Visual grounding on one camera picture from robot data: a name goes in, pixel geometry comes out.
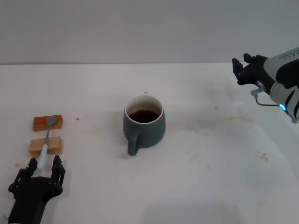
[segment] wooden block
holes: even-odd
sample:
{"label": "wooden block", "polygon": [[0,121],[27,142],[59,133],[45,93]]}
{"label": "wooden block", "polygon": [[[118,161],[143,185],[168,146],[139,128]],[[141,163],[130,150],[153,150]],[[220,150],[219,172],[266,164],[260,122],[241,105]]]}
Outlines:
{"label": "wooden block", "polygon": [[[39,157],[42,151],[45,139],[34,139],[30,141],[29,152],[32,157]],[[62,142],[60,137],[49,138],[47,154],[61,155],[63,153]]]}
{"label": "wooden block", "polygon": [[[58,121],[51,126],[51,128],[50,128],[51,130],[62,128],[62,116],[61,115],[55,115],[55,116],[58,118]],[[50,117],[50,116],[34,118],[33,130],[35,132],[44,131],[44,130],[48,129],[48,125],[46,124],[47,117]]]}

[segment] stain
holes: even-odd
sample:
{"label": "stain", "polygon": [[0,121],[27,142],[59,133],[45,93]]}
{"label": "stain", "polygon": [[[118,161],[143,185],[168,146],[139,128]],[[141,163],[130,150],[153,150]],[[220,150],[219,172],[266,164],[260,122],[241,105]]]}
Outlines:
{"label": "stain", "polygon": [[240,120],[240,121],[244,121],[246,123],[252,123],[252,120],[246,117],[242,117],[242,116],[233,116],[233,117],[229,117],[230,120]]}
{"label": "stain", "polygon": [[196,160],[198,156],[199,156],[198,153],[194,154],[193,156],[190,157],[189,162],[193,162],[194,160]]}
{"label": "stain", "polygon": [[260,159],[268,161],[268,157],[267,157],[266,153],[264,153],[263,156],[260,156]]}

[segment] mug handle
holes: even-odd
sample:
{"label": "mug handle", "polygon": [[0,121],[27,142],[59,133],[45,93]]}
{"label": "mug handle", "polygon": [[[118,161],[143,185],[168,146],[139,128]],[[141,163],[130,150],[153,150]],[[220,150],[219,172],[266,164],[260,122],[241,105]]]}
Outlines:
{"label": "mug handle", "polygon": [[129,140],[128,140],[128,154],[130,156],[135,156],[137,151],[138,151],[138,145],[137,145],[137,140],[138,140],[138,137],[139,137],[139,133],[140,133],[140,129],[137,128],[135,129],[130,137],[129,137]]}

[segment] blue led light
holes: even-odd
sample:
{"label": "blue led light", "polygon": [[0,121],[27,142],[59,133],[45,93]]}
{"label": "blue led light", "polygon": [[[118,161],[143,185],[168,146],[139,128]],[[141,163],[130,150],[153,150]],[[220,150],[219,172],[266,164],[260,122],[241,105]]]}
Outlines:
{"label": "blue led light", "polygon": [[286,107],[285,107],[285,105],[280,104],[279,106],[280,106],[281,109],[283,109],[284,111],[286,111]]}

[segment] gray mug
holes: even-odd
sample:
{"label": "gray mug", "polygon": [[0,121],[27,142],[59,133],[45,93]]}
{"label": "gray mug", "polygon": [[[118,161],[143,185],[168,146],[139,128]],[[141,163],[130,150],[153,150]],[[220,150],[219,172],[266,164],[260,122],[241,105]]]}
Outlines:
{"label": "gray mug", "polygon": [[128,154],[135,156],[138,149],[157,144],[166,128],[162,104],[148,95],[137,96],[125,106],[123,132],[128,140]]}

